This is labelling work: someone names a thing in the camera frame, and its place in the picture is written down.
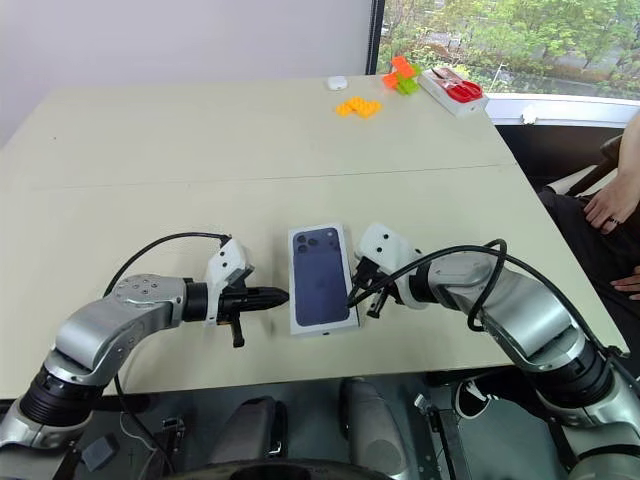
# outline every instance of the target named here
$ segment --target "white wall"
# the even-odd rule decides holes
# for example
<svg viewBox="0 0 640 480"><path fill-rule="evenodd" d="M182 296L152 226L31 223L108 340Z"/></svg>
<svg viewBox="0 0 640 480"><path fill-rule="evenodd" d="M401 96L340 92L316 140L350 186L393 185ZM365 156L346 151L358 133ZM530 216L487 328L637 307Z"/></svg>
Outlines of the white wall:
<svg viewBox="0 0 640 480"><path fill-rule="evenodd" d="M362 74L371 0L0 0L0 146L53 88Z"/></svg>

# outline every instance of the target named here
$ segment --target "black pants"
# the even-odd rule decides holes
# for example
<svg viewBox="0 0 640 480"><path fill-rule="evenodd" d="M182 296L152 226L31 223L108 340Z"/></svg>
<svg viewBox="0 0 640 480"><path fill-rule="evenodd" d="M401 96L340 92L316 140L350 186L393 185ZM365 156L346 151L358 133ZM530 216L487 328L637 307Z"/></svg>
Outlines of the black pants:
<svg viewBox="0 0 640 480"><path fill-rule="evenodd" d="M626 224L609 235L595 230L585 220L584 199L552 191L543 191L539 197L627 342L631 356L622 363L634 377L640 376L640 301L629 300L609 283L630 276L640 265L640 237ZM588 323L589 312L581 313ZM546 419L535 390L515 367L478 378L476 384L480 391L511 400Z"/></svg>

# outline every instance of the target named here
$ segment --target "hand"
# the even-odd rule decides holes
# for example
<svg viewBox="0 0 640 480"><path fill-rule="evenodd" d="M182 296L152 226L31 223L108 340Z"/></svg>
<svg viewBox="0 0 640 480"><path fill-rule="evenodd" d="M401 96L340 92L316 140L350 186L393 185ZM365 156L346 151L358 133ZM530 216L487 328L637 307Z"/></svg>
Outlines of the hand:
<svg viewBox="0 0 640 480"><path fill-rule="evenodd" d="M604 234L611 233L618 225L610 221L615 218L624 223L640 201L640 181L636 177L618 174L600 190L584 207L587 222Z"/></svg>
<svg viewBox="0 0 640 480"><path fill-rule="evenodd" d="M633 275L611 282L619 292L640 292L640 266L633 269ZM640 300L640 294L631 295L631 300Z"/></svg>

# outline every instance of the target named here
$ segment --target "white box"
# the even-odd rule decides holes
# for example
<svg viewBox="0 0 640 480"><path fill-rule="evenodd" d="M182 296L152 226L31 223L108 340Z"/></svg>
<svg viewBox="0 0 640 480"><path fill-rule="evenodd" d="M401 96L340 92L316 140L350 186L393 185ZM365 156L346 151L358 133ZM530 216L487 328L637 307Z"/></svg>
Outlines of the white box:
<svg viewBox="0 0 640 480"><path fill-rule="evenodd" d="M360 326L358 321L358 311L356 307L349 309L348 317L342 321L336 321L331 323L322 323L315 325L300 325L296 319L296 288L295 288L295 272L294 272L294 240L296 235L303 232L309 232L312 230L322 229L335 229L338 235L338 242L340 244L340 253L342 260L342 271L344 274L344 282L347 287L347 294L352 288L351 283L351 271L349 269L349 254L347 236L342 225L338 223L316 225L311 227L301 227L289 230L289 319L291 327L291 335L301 336L313 336L313 335L329 335L336 331L344 331L358 328Z"/></svg>
<svg viewBox="0 0 640 480"><path fill-rule="evenodd" d="M422 88L429 92L440 105L449 110L456 117L464 117L475 112L481 112L485 109L487 103L489 103L489 99L484 94L482 95L482 98L472 100L471 102L467 103L460 103L455 101L447 94L445 89L440 86L440 79L430 69L425 70L420 75L418 75L417 80Z"/></svg>

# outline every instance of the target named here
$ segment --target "person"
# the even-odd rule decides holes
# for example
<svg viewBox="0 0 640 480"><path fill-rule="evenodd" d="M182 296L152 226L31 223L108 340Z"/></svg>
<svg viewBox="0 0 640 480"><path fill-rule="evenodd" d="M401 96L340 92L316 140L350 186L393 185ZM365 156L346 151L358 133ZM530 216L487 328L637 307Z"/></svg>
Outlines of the person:
<svg viewBox="0 0 640 480"><path fill-rule="evenodd" d="M609 315L627 342L621 362L640 376L640 113L622 135L616 176L594 195L569 197L545 189L539 198L560 230ZM587 322L589 312L582 312ZM454 407L464 418L479 416L495 396L544 417L533 389L515 367L456 388Z"/></svg>

